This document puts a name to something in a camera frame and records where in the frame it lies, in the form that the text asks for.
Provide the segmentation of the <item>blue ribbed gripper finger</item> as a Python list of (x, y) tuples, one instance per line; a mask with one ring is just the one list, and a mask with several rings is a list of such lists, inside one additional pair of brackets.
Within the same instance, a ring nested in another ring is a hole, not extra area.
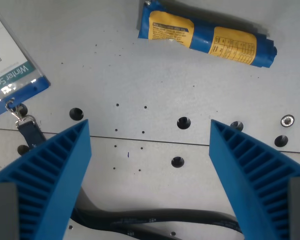
[(209, 157), (245, 239), (290, 239), (288, 182), (300, 177), (300, 164), (214, 119)]
[(19, 238), (61, 240), (92, 156), (89, 121), (51, 137), (0, 171), (18, 194)]

